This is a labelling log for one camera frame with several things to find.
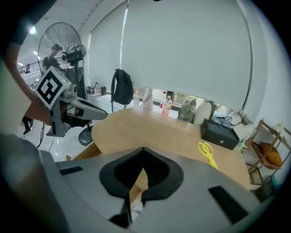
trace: black sticker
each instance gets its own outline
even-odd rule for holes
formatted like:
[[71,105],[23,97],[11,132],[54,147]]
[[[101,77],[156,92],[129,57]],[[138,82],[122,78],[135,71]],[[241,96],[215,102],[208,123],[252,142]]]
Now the black sticker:
[[45,78],[41,81],[37,91],[50,105],[62,86],[62,83],[56,78],[53,72],[49,71]]

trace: backpack strap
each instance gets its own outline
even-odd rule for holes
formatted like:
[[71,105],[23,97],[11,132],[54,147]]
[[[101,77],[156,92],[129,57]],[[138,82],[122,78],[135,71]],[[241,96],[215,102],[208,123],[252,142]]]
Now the backpack strap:
[[112,78],[112,83],[111,83],[111,108],[112,108],[112,113],[113,113],[113,101],[114,101],[114,89],[115,89],[115,79],[119,73],[120,69],[116,69],[115,73]]

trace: ceiling light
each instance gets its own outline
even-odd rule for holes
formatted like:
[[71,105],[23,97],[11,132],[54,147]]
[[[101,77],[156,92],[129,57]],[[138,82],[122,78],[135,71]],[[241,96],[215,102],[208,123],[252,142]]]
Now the ceiling light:
[[33,28],[29,31],[30,34],[35,34],[36,33],[36,29],[35,27],[33,26]]

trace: black box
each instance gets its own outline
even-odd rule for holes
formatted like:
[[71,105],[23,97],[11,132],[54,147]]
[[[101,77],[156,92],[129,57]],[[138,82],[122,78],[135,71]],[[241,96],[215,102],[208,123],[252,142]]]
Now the black box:
[[204,119],[200,131],[201,139],[230,150],[233,150],[239,142],[239,138],[233,129],[207,119]]

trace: wooden table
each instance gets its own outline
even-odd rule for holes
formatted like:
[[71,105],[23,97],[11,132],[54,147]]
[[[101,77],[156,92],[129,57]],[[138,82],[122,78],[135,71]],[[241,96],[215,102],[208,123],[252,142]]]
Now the wooden table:
[[[108,115],[94,125],[92,139],[102,154],[149,147],[208,163],[197,147],[199,142],[205,142],[200,127],[149,110],[130,108]],[[210,144],[220,172],[249,190],[250,178],[240,151]],[[141,189],[146,188],[145,172],[138,183]]]

